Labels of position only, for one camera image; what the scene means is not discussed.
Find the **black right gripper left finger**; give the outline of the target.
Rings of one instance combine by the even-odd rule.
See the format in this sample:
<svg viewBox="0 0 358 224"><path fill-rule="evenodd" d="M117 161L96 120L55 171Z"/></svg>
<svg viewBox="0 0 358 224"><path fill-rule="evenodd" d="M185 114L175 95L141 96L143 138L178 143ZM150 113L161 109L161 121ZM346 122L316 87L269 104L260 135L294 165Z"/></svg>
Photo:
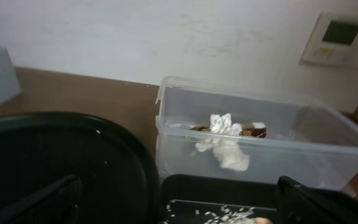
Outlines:
<svg viewBox="0 0 358 224"><path fill-rule="evenodd" d="M82 189L78 176L67 175L0 210L0 224L76 224Z"/></svg>

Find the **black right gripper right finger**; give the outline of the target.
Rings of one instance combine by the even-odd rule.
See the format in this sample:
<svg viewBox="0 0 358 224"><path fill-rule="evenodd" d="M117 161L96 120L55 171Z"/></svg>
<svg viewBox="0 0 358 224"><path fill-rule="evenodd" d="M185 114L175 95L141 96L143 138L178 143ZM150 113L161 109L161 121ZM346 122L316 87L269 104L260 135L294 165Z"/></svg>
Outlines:
<svg viewBox="0 0 358 224"><path fill-rule="evenodd" d="M278 179L275 201L284 224L358 224L358 201L341 192L309 188L287 176Z"/></svg>

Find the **food scraps pile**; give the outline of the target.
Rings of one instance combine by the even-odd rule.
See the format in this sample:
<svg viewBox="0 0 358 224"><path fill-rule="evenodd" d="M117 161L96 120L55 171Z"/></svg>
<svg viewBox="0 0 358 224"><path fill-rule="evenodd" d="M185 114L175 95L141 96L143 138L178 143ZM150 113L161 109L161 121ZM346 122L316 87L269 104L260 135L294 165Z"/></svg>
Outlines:
<svg viewBox="0 0 358 224"><path fill-rule="evenodd" d="M161 214L162 224L273 224L274 209L213 203L172 201Z"/></svg>

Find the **gold snack wrapper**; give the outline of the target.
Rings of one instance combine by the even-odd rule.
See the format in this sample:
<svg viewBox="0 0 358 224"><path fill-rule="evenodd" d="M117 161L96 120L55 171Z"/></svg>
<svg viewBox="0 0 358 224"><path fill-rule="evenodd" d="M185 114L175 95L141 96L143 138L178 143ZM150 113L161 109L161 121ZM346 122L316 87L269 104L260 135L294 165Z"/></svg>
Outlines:
<svg viewBox="0 0 358 224"><path fill-rule="evenodd" d="M192 131L210 132L208 126L194 126ZM267 127L264 123L243 123L242 131L239 131L240 136L249 136L254 138L265 138L267 136Z"/></svg>

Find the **white tissue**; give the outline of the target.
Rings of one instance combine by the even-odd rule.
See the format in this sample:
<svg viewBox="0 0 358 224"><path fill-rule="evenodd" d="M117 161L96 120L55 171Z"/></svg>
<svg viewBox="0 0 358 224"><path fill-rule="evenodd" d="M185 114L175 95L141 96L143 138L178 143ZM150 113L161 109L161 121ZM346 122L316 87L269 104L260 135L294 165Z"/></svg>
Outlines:
<svg viewBox="0 0 358 224"><path fill-rule="evenodd" d="M206 138L195 144L199 152L212 150L215 158L219 161L220 168L230 169L236 172L244 172L249 168L250 156L244 154L239 147L238 140L242 126L232 123L231 114L210 116L209 132L221 134L231 138Z"/></svg>

